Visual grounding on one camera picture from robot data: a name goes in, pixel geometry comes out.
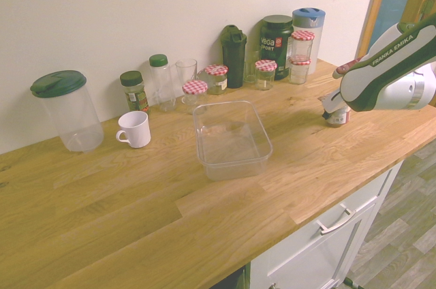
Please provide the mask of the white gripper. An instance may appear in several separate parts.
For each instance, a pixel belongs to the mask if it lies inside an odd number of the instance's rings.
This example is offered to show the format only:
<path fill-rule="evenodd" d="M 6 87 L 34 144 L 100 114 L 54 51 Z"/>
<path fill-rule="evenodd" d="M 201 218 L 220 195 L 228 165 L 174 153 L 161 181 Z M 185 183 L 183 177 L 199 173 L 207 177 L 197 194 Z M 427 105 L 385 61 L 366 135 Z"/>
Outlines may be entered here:
<path fill-rule="evenodd" d="M 322 117 L 326 121 L 330 121 L 333 117 L 333 113 L 337 110 L 347 107 L 347 103 L 341 96 L 340 91 L 333 91 L 327 95 L 321 96 L 321 103 L 324 109 Z"/>

